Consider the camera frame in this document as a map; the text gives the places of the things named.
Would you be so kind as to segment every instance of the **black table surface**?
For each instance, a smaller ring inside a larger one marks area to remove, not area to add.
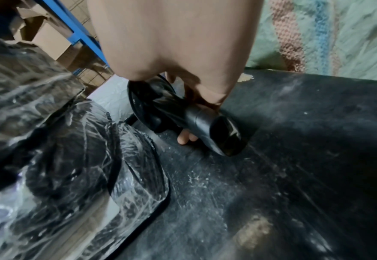
[[[168,200],[118,260],[377,260],[377,81],[246,70],[222,107],[233,157],[155,141]]]

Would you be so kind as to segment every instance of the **fabric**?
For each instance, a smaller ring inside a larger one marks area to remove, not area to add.
[[[266,0],[248,67],[377,80],[377,1]]]

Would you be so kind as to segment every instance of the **bare skin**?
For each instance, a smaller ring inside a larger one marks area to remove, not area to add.
[[[219,109],[241,75],[263,0],[88,0],[103,53],[133,81],[166,72],[186,98]],[[183,130],[177,141],[197,137]]]

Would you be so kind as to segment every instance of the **blue shelf frame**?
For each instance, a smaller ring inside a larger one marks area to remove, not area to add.
[[[97,57],[107,64],[107,60],[103,55],[100,44],[59,0],[40,1],[47,5],[73,31],[73,34],[68,38],[72,45],[75,45],[78,42],[83,43],[88,46]]]

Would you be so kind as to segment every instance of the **cardboard box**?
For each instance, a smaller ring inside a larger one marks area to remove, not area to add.
[[[29,41],[70,71],[83,45],[67,40],[72,31],[58,18],[33,0],[22,0],[16,7],[20,18],[13,20],[10,29],[16,41]]]

